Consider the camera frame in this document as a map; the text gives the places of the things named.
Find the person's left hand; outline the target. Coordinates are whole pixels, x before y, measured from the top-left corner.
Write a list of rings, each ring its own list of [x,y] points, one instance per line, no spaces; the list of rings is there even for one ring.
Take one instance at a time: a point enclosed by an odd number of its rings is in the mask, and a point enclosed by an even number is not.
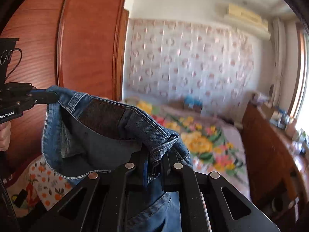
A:
[[[0,151],[5,152],[9,148],[11,136],[11,123],[6,122],[0,125]]]

